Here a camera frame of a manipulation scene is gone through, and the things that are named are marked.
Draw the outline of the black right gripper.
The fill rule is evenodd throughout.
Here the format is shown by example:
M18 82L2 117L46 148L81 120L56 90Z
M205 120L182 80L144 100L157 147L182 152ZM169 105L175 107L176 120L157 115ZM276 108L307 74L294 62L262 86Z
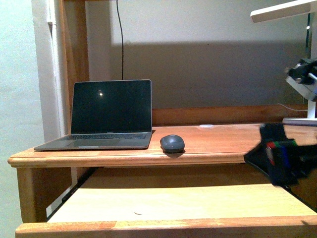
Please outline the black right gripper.
M297 145L287 138L283 124L262 124L260 135L260 143L244 155L244 161L265 174L272 185L297 184L317 168L317 146Z

